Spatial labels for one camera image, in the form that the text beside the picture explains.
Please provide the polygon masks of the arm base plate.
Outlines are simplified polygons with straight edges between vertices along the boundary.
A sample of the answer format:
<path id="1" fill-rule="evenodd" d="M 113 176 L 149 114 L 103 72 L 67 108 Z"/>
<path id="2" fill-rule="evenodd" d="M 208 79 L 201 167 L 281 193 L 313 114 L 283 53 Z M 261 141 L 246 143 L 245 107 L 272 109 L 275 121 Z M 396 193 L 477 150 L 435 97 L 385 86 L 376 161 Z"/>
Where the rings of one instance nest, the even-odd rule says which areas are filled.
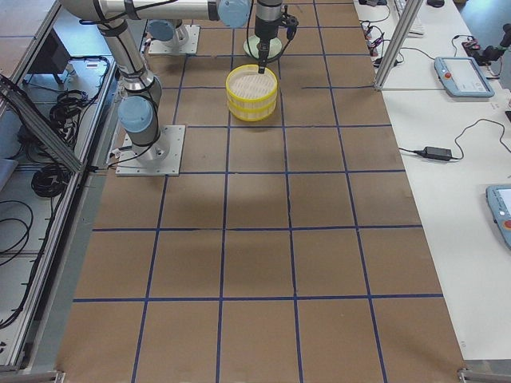
<path id="1" fill-rule="evenodd" d="M 151 36 L 149 55 L 195 55 L 197 52 L 199 25 L 175 27 L 172 23 L 154 21 L 148 25 L 148 32 Z"/>
<path id="2" fill-rule="evenodd" d="M 165 125 L 160 128 L 160 138 L 147 150 L 132 144 L 125 134 L 120 163 L 115 165 L 117 176 L 178 176 L 184 147 L 186 127 L 184 125 Z"/>

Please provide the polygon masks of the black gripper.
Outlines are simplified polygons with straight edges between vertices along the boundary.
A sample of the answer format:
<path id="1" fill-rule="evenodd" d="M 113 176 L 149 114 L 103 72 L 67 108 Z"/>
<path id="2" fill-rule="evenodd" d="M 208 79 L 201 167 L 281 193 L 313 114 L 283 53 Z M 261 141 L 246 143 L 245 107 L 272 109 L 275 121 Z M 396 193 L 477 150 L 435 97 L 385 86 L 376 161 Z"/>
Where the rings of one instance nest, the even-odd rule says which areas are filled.
<path id="1" fill-rule="evenodd" d="M 278 35 L 279 27 L 287 29 L 287 39 L 293 40 L 298 29 L 298 18 L 288 13 L 283 1 L 258 0 L 255 4 L 255 35 L 261 41 L 270 41 Z M 258 74 L 264 74 L 268 59 L 268 42 L 259 42 Z"/>

